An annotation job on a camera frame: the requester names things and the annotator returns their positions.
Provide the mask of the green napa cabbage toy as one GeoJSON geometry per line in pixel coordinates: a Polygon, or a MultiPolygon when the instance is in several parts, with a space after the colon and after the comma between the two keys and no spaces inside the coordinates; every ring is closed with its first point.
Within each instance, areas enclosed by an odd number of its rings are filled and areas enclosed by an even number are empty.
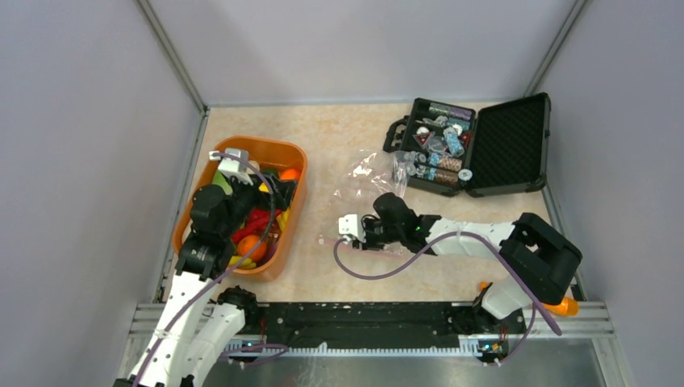
{"type": "Polygon", "coordinates": [[[211,184],[221,187],[226,195],[232,194],[230,182],[219,170],[215,171],[211,184]]]}

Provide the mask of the clear zip top bag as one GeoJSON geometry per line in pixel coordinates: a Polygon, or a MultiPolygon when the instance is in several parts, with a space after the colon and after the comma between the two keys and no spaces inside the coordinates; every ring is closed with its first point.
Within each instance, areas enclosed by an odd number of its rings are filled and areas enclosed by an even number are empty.
{"type": "Polygon", "coordinates": [[[415,167],[405,160],[402,152],[393,155],[361,149],[334,162],[330,168],[332,186],[323,200],[317,242],[332,246],[342,239],[339,221],[347,215],[352,216],[352,225],[362,229],[369,242],[380,219],[373,204],[383,194],[402,198],[414,171],[415,167]]]}

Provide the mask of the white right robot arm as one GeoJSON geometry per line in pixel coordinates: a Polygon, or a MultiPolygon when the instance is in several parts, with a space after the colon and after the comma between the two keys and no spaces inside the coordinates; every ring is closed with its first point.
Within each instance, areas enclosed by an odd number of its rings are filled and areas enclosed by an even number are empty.
{"type": "Polygon", "coordinates": [[[360,250],[399,243],[417,256],[472,256],[498,261],[505,279],[489,285],[476,301],[475,326],[494,332],[526,306],[562,303],[583,256],[539,215],[524,212],[504,223],[472,223],[436,214],[416,214],[402,198],[385,193],[373,214],[347,214],[338,232],[360,250]]]}

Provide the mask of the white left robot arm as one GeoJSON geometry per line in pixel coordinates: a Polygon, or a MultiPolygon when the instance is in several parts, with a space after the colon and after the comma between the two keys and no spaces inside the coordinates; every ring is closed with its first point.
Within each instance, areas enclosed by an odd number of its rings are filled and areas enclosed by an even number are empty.
{"type": "Polygon", "coordinates": [[[233,235],[255,209],[267,212],[271,227],[287,209],[296,181],[268,176],[265,191],[258,178],[243,183],[232,177],[231,188],[208,184],[196,189],[189,208],[190,233],[178,250],[167,302],[140,360],[116,386],[201,386],[224,348],[238,333],[258,324],[254,293],[240,287],[223,291],[213,314],[200,323],[214,288],[235,267],[233,235]]]}

